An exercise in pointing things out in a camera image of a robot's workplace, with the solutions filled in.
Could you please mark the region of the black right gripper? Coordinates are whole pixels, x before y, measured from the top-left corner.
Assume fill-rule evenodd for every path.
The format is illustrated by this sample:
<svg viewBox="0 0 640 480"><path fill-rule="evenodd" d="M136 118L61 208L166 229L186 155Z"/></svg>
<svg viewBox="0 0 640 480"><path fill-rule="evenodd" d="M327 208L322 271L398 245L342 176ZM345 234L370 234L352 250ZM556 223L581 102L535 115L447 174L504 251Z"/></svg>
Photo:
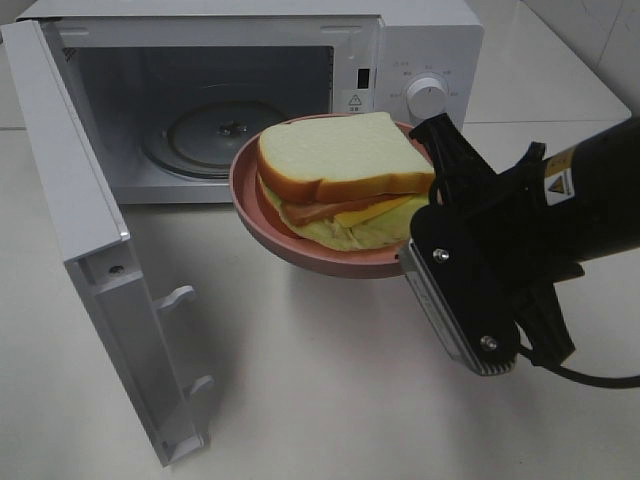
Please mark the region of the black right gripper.
<svg viewBox="0 0 640 480"><path fill-rule="evenodd" d="M541 365L560 366L575 351L555 291L558 281L583 275L553 235L559 216L577 198L578 147L546 156L533 142L511 168L497 173L465 139L447 113L409 132L429 155L435 180L431 201L453 209L506 295L516 323Z"/></svg>

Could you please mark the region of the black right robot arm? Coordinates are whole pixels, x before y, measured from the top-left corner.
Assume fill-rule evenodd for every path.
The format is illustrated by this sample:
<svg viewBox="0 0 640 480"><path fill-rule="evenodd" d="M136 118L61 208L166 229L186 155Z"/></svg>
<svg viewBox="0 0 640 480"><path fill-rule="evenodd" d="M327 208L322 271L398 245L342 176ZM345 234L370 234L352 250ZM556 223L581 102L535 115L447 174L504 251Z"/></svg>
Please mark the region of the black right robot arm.
<svg viewBox="0 0 640 480"><path fill-rule="evenodd" d="M500 173L446 114L409 136L435 171L410 223L411 280L446 349L481 375L510 369L522 339L563 363L575 347L556 284L639 244L638 120L553 156L534 142Z"/></svg>

